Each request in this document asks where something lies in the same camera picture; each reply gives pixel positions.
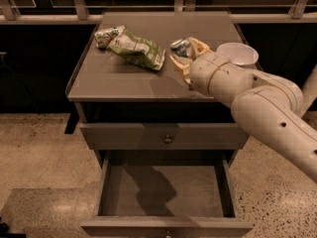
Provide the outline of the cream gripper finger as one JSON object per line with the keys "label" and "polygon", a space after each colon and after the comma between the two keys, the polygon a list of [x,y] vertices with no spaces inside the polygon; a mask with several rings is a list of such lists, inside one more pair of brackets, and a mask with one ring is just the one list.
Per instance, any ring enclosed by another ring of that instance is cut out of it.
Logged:
{"label": "cream gripper finger", "polygon": [[182,59],[182,57],[179,57],[176,54],[171,54],[169,56],[169,58],[173,62],[174,66],[180,71],[181,76],[182,76],[182,71],[181,71],[181,68],[182,68],[181,59]]}
{"label": "cream gripper finger", "polygon": [[209,53],[211,51],[210,47],[207,44],[199,41],[198,39],[190,37],[188,39],[188,41],[189,41],[189,43],[191,45],[191,49],[192,49],[191,57],[193,59],[197,59],[200,56],[202,56],[202,55],[204,55],[206,53]]}

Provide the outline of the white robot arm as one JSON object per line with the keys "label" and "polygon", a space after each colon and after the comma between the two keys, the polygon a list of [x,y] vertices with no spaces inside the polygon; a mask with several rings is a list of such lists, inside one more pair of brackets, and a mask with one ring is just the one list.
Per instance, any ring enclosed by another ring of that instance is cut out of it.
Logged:
{"label": "white robot arm", "polygon": [[294,82],[235,65],[192,37],[170,49],[186,83],[228,107],[240,128],[317,181],[317,132],[302,120],[304,95]]}

